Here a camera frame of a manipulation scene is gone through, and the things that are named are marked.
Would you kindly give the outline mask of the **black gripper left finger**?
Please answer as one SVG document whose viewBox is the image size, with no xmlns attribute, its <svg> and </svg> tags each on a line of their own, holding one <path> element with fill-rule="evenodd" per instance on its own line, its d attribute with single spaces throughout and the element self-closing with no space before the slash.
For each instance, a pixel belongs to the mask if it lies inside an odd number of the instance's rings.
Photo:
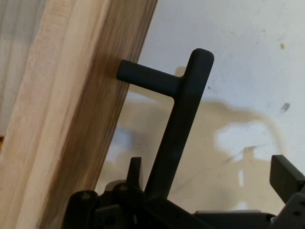
<svg viewBox="0 0 305 229">
<path fill-rule="evenodd" d="M 71 195 L 69 229 L 209 229 L 211 225 L 172 202 L 149 198 L 140 188 L 140 157 L 130 160 L 126 180 L 98 195 L 93 190 Z"/>
</svg>

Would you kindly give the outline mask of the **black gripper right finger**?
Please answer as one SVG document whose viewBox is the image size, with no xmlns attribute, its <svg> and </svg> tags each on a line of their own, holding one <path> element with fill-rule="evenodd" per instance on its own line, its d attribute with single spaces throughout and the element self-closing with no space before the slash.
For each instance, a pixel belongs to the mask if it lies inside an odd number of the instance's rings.
<svg viewBox="0 0 305 229">
<path fill-rule="evenodd" d="M 283 155 L 273 155 L 270 184 L 284 202 L 271 224 L 272 229 L 305 227 L 305 176 Z"/>
</svg>

